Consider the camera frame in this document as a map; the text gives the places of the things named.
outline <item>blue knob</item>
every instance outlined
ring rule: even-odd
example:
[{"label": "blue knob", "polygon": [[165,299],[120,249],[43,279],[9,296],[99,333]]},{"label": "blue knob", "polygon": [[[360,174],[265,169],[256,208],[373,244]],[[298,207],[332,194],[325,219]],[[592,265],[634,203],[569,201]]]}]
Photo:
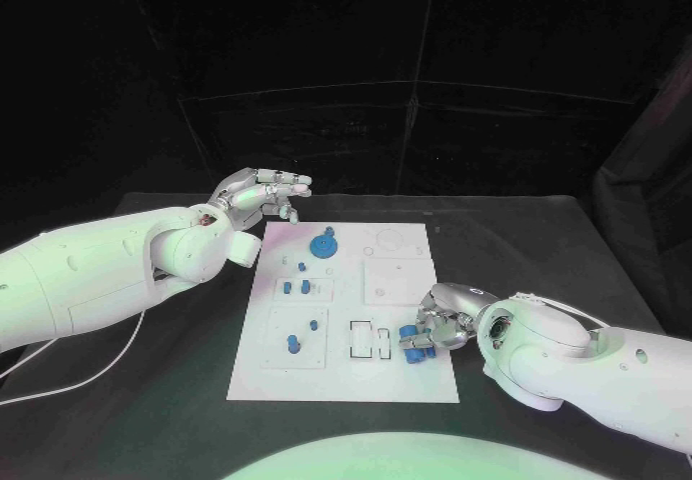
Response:
[{"label": "blue knob", "polygon": [[324,234],[314,237],[309,242],[309,252],[317,258],[328,258],[334,255],[337,248],[334,229],[327,227]]},{"label": "blue knob", "polygon": [[299,343],[298,343],[298,338],[295,335],[288,335],[288,351],[291,353],[298,353],[299,352]]},{"label": "blue knob", "polygon": [[[417,334],[417,330],[415,329],[415,325],[406,325],[399,328],[399,337],[409,337]],[[422,348],[406,348],[403,350],[403,354],[406,355],[406,362],[407,363],[420,363],[425,360],[425,352]]]},{"label": "blue knob", "polygon": [[425,356],[426,356],[428,358],[435,358],[435,357],[436,357],[435,347],[423,348],[423,350],[425,350]]}]

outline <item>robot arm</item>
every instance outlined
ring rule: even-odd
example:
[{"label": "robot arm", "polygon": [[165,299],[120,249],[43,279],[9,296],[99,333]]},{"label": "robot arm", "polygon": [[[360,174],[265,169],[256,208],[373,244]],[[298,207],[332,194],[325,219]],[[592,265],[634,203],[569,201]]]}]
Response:
[{"label": "robot arm", "polygon": [[417,327],[432,320],[441,332],[402,338],[402,347],[458,348],[464,331],[478,341],[482,372],[524,405],[553,411],[566,400],[606,427],[692,453],[692,342],[602,322],[586,330],[560,311],[577,312],[566,305],[521,293],[501,301],[487,295],[436,284]]},{"label": "robot arm", "polygon": [[263,214],[296,223],[286,197],[309,177],[243,169],[206,204],[109,218],[43,233],[0,254],[0,352],[96,330],[208,281],[226,259],[250,267]]}]

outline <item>blue object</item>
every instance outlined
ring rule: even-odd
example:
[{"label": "blue object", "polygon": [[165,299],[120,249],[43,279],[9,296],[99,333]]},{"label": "blue object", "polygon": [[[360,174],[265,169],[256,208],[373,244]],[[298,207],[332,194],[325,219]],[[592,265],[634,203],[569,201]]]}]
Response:
[{"label": "blue object", "polygon": [[[417,330],[415,329],[415,325],[406,325],[399,328],[399,337],[409,337],[417,334]],[[425,360],[425,352],[422,348],[406,348],[403,350],[403,354],[406,355],[406,362],[407,363],[420,363]]]},{"label": "blue object", "polygon": [[309,252],[317,258],[328,258],[335,253],[337,248],[334,229],[327,227],[324,234],[314,237],[309,242]]},{"label": "blue object", "polygon": [[426,356],[428,358],[435,358],[435,357],[436,357],[435,347],[423,348],[423,350],[425,350],[425,356]]},{"label": "blue object", "polygon": [[295,335],[288,335],[288,351],[291,353],[298,353],[299,352],[299,343],[298,343],[298,338]]}]

